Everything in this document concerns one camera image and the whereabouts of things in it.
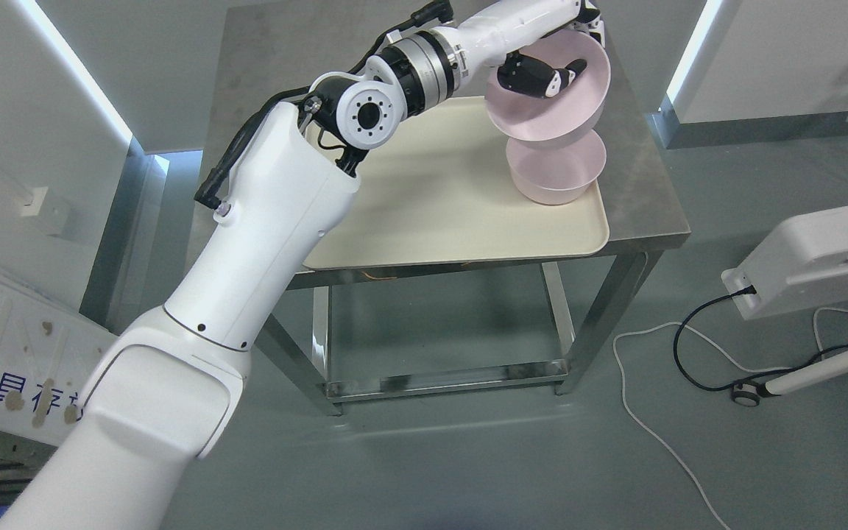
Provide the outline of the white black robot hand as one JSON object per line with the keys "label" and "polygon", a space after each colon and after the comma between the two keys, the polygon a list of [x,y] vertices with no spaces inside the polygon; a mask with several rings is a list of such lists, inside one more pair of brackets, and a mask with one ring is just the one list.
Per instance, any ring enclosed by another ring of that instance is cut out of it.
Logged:
{"label": "white black robot hand", "polygon": [[585,58],[551,66],[523,49],[563,28],[600,36],[600,9],[592,1],[498,1],[441,33],[465,65],[497,71],[499,86],[535,99],[559,95],[587,67]]}

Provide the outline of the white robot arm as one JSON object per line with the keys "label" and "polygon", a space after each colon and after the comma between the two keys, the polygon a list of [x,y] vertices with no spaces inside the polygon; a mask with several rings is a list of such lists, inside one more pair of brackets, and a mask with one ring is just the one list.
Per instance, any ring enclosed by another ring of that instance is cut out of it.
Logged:
{"label": "white robot arm", "polygon": [[380,47],[350,71],[279,93],[196,195],[216,228],[166,302],[104,354],[81,418],[0,517],[0,529],[156,529],[186,468],[218,442],[250,347],[294,275],[349,211],[357,167],[405,119],[505,55],[475,16]]}

